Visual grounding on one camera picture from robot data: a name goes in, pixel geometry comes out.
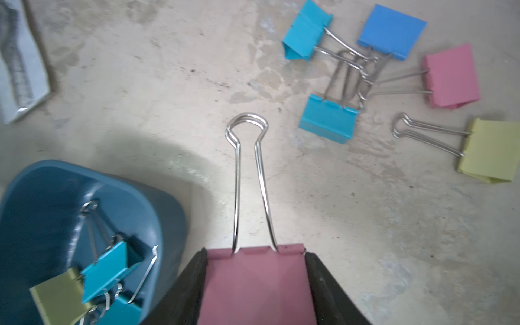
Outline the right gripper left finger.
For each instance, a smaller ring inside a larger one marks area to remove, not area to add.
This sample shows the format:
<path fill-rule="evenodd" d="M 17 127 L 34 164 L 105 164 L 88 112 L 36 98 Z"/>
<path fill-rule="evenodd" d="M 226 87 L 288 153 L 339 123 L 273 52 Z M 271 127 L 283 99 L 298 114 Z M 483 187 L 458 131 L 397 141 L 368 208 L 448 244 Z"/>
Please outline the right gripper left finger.
<path fill-rule="evenodd" d="M 207 249 L 195 253 L 141 324 L 197 324 L 204 295 L 207 261 Z"/>

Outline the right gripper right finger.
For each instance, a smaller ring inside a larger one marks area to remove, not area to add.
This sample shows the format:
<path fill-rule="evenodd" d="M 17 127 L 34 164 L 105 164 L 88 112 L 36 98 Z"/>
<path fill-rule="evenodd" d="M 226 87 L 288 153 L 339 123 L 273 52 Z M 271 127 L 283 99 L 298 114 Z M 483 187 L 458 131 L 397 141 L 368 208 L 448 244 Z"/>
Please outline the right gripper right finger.
<path fill-rule="evenodd" d="M 306 253 L 305 264 L 317 324 L 371 325 L 317 254 Z"/>

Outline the pink binder clip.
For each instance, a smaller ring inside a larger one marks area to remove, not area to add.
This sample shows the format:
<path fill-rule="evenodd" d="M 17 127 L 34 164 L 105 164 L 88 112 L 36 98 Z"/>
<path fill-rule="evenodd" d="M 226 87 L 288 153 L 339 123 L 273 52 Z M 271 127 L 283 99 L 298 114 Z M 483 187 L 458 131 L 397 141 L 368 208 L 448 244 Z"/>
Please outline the pink binder clip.
<path fill-rule="evenodd" d="M 233 128 L 251 123 L 260 128 L 255 159 L 270 239 L 269 246 L 238 246 L 241 204 L 241 142 Z M 316 324 L 317 318 L 302 244 L 276 241 L 266 187 L 261 141 L 268 122 L 241 113 L 227 125 L 225 137 L 235 151 L 234 228 L 232 247 L 210 249 L 198 324 Z"/>
<path fill-rule="evenodd" d="M 374 92 L 372 88 L 402 79 L 421 77 L 424 88 Z M 372 97 L 393 94 L 422 94 L 432 108 L 457 109 L 481 99 L 473 49 L 469 43 L 426 55 L 420 70 L 386 79 L 367 78 L 357 87 L 360 108 Z"/>

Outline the teal binder clip front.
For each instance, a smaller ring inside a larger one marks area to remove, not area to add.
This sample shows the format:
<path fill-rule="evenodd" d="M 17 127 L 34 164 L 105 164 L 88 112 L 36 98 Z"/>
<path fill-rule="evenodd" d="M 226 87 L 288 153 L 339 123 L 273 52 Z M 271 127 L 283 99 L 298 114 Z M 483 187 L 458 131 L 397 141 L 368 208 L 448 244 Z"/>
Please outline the teal binder clip front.
<path fill-rule="evenodd" d="M 144 260 L 128 243 L 126 237 L 116 232 L 108 234 L 103 218 L 98 212 L 99 201 L 86 202 L 80 210 L 81 216 L 87 220 L 89 242 L 91 244 L 93 262 L 81 271 L 83 277 L 82 302 L 87 303 L 103 295 L 131 272 Z M 98 230 L 107 247 L 102 254 L 98 254 L 95 231 Z"/>

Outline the yellow binder clip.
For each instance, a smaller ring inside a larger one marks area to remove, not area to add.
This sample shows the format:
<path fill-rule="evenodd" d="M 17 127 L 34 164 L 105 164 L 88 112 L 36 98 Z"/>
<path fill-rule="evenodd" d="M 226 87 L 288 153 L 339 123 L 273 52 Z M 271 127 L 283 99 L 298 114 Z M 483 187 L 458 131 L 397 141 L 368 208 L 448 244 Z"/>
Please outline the yellow binder clip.
<path fill-rule="evenodd" d="M 83 302 L 84 286 L 77 268 L 30 288 L 45 325 L 76 324 L 93 307 Z"/>
<path fill-rule="evenodd" d="M 416 132 L 433 131 L 464 138 L 461 149 Z M 475 118 L 466 131 L 411 119 L 399 113 L 392 122 L 394 138 L 410 138 L 448 152 L 459 159 L 457 172 L 483 181 L 499 184 L 515 180 L 519 165 L 519 123 Z"/>

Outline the teal plastic storage box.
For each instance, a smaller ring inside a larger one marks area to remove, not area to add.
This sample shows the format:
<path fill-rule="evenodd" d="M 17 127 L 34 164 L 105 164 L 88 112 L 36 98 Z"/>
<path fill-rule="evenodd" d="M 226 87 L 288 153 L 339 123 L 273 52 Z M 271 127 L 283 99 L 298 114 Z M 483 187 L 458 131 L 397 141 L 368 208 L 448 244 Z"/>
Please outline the teal plastic storage box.
<path fill-rule="evenodd" d="M 83 269 L 115 234 L 142 258 L 123 280 L 147 316 L 174 284 L 188 223 L 162 190 L 68 162 L 21 171 L 1 199 L 1 323 L 41 324 L 30 289 Z"/>

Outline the yellow binder clip back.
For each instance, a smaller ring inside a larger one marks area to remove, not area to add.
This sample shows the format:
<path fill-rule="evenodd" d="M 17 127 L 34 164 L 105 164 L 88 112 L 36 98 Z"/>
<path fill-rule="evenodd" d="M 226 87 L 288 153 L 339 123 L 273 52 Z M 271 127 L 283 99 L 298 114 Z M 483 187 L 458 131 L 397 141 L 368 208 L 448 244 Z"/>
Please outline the yellow binder clip back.
<path fill-rule="evenodd" d="M 416 132 L 433 131 L 464 138 L 461 149 Z M 519 165 L 519 123 L 475 118 L 466 131 L 411 119 L 399 113 L 392 122 L 394 138 L 410 138 L 448 152 L 459 159 L 457 172 L 483 181 L 499 184 L 515 180 Z"/>

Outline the pink binder clip back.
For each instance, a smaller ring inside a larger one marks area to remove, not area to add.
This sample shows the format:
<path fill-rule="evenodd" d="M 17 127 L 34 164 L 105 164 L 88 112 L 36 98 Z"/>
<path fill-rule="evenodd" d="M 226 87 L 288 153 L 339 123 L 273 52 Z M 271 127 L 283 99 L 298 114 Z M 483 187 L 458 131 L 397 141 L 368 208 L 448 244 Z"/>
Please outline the pink binder clip back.
<path fill-rule="evenodd" d="M 402 79 L 421 77 L 424 88 L 374 92 L 372 88 Z M 469 43 L 426 55 L 420 70 L 386 79 L 367 78 L 357 87 L 360 108 L 372 97 L 393 94 L 422 94 L 432 108 L 457 109 L 481 99 L 473 49 Z"/>

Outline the white ruler package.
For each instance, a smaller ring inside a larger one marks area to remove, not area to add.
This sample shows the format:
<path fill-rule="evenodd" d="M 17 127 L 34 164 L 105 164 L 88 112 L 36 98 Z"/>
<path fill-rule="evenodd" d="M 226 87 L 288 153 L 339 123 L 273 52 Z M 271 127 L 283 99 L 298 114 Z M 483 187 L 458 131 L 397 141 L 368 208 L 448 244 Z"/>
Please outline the white ruler package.
<path fill-rule="evenodd" d="M 13 123 L 50 97 L 46 65 L 22 1 L 1 2 L 1 121 Z"/>

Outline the blue binder clip back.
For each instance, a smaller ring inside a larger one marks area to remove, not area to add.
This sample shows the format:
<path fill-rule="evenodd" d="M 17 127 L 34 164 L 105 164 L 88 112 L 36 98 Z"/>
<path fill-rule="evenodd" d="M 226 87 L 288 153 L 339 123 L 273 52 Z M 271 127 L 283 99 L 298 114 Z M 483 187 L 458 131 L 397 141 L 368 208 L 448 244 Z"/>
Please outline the blue binder clip back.
<path fill-rule="evenodd" d="M 419 76 L 422 70 L 390 79 L 381 79 L 381 73 L 392 59 L 405 60 L 418 41 L 427 23 L 394 9 L 376 4 L 358 38 L 357 44 L 369 49 L 364 53 L 349 45 L 343 47 L 353 56 L 354 62 L 361 64 L 364 74 L 356 83 L 356 91 L 361 107 L 371 98 L 375 85 Z"/>

